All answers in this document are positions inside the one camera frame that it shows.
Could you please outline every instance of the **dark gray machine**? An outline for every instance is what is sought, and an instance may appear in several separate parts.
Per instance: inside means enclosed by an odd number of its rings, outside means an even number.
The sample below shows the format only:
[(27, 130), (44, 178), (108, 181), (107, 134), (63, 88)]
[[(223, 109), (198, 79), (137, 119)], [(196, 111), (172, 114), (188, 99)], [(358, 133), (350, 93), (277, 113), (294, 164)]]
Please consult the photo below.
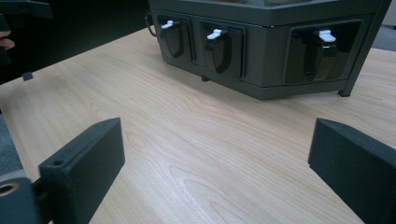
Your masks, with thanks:
[(258, 99), (349, 96), (391, 0), (149, 0), (163, 59)]

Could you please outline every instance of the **gray floor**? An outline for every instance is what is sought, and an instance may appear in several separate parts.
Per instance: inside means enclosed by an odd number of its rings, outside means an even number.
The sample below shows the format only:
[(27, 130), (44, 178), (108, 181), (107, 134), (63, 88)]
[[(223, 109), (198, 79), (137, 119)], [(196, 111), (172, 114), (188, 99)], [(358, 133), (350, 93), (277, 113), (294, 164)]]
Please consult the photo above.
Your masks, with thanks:
[[(395, 43), (396, 30), (392, 26), (382, 26), (375, 39), (373, 48), (396, 51)], [(0, 176), (13, 171), (18, 172), (21, 168), (21, 161), (12, 143), (7, 125), (3, 115), (0, 115)]]

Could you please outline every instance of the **white handle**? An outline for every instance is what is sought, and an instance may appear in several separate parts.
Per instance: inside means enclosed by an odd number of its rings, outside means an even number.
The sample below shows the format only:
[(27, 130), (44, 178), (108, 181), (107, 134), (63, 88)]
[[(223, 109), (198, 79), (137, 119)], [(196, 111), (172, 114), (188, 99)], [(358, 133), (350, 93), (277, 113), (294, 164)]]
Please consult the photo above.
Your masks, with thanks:
[(209, 36), (207, 37), (207, 39), (216, 39), (216, 38), (218, 38), (219, 36), (221, 36), (221, 30), (215, 29), (215, 30), (213, 31), (213, 34), (209, 35)]
[(332, 31), (330, 30), (324, 30), (324, 31), (319, 31), (319, 37), (322, 39), (324, 42), (334, 42), (336, 38), (332, 35)]
[(165, 25), (162, 25), (161, 28), (168, 29), (169, 27), (173, 26), (173, 21), (168, 21)]

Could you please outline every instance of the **wood grain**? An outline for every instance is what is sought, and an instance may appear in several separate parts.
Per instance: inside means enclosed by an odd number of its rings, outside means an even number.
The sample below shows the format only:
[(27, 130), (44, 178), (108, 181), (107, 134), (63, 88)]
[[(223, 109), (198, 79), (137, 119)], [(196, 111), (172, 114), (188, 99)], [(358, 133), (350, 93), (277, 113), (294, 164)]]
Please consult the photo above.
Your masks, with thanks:
[(316, 118), (396, 147), (396, 54), (372, 49), (352, 96), (258, 101), (163, 62), (144, 30), (0, 86), (26, 173), (121, 118), (126, 163), (92, 223), (361, 223), (309, 168)]

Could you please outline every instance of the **black foam block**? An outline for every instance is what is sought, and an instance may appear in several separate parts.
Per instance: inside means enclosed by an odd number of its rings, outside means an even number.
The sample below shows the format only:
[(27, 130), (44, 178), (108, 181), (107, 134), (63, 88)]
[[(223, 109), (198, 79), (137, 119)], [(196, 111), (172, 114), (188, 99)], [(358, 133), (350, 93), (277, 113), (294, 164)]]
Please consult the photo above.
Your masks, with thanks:
[(318, 119), (308, 163), (365, 223), (396, 223), (396, 150)]

